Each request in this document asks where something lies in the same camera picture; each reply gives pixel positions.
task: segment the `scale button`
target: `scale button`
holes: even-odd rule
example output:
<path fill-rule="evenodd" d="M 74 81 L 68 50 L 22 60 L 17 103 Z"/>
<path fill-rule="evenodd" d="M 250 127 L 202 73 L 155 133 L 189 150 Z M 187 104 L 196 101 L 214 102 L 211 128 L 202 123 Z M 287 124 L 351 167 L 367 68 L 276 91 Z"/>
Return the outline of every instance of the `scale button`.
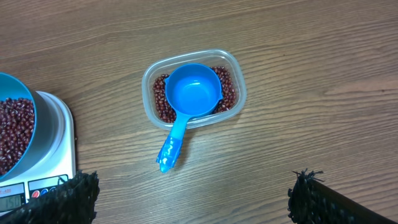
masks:
<path fill-rule="evenodd" d="M 49 192 L 49 190 L 43 189 L 43 190 L 40 192 L 40 195 L 45 195 L 45 194 L 47 194 L 48 192 Z"/>
<path fill-rule="evenodd" d="M 35 191 L 32 193 L 32 198 L 39 197 L 39 195 L 40 195 L 40 192 L 39 192 L 38 190 L 35 190 Z"/>

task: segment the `red button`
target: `red button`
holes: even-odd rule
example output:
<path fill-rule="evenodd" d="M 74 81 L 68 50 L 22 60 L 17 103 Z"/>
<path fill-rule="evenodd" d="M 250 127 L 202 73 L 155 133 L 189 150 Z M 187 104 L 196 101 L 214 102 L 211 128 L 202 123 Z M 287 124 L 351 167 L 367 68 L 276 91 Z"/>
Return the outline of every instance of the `red button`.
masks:
<path fill-rule="evenodd" d="M 38 190 L 35 190 L 33 193 L 32 193 L 32 197 L 39 197 L 39 195 L 40 195 L 40 192 L 38 191 Z"/>

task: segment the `clear plastic container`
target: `clear plastic container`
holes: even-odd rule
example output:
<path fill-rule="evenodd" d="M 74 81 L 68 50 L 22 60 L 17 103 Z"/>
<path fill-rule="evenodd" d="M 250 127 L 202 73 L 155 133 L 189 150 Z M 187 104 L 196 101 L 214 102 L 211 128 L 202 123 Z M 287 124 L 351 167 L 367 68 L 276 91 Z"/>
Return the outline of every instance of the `clear plastic container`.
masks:
<path fill-rule="evenodd" d="M 191 119 L 187 124 L 188 129 L 223 121 L 241 111 L 246 101 L 247 92 L 238 61 L 230 53 L 221 49 L 202 50 L 160 60 L 152 64 L 145 71 L 142 78 L 142 99 L 148 118 L 156 126 L 163 129 L 171 129 L 173 124 L 163 122 L 157 115 L 155 96 L 152 90 L 155 79 L 161 74 L 171 74 L 176 68 L 186 63 L 201 63 L 209 67 L 225 66 L 231 73 L 236 91 L 236 99 L 238 99 L 235 105 L 228 111 Z"/>

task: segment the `black bristles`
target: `black bristles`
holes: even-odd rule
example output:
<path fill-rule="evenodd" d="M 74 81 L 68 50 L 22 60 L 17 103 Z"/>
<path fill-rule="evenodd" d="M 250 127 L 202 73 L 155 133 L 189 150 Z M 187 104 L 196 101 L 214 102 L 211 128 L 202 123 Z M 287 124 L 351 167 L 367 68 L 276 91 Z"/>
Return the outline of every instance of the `black bristles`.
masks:
<path fill-rule="evenodd" d="M 322 171 L 295 172 L 297 181 L 289 189 L 288 217 L 298 224 L 393 224 L 393 222 L 324 186 L 315 178 Z"/>
<path fill-rule="evenodd" d="M 78 171 L 76 176 L 55 191 L 0 217 L 2 224 L 89 224 L 95 218 L 94 203 L 100 188 L 96 172 L 91 175 Z"/>

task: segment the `bean pile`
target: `bean pile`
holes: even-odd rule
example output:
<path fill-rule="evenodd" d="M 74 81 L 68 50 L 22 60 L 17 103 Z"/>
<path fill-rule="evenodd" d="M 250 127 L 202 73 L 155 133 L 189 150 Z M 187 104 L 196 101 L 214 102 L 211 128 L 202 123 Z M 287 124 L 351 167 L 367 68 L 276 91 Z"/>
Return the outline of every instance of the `bean pile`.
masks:
<path fill-rule="evenodd" d="M 0 101 L 0 175 L 6 174 L 25 153 L 33 134 L 32 100 Z"/>
<path fill-rule="evenodd" d="M 231 74 L 224 66 L 214 66 L 210 68 L 220 79 L 221 89 L 223 92 L 223 99 L 218 102 L 212 114 L 228 111 L 235 105 L 236 101 L 236 93 L 231 79 Z M 159 118 L 166 123 L 173 123 L 175 121 L 176 114 L 173 108 L 169 105 L 169 102 L 167 102 L 165 96 L 164 80 L 167 77 L 169 77 L 168 74 L 162 74 L 156 78 L 153 85 L 153 91 L 155 96 L 156 111 L 158 112 Z"/>

